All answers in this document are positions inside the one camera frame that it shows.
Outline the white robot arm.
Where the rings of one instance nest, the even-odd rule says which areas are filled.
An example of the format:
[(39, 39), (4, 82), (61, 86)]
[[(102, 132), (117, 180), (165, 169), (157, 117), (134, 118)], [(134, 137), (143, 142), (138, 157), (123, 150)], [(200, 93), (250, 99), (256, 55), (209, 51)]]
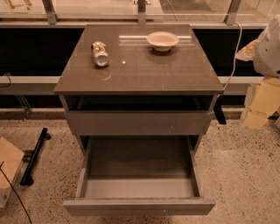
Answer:
[(242, 132), (250, 135), (260, 130), (280, 108), (280, 15), (276, 15), (259, 37), (244, 46), (236, 58), (253, 61), (254, 70), (263, 76), (246, 93), (241, 115)]

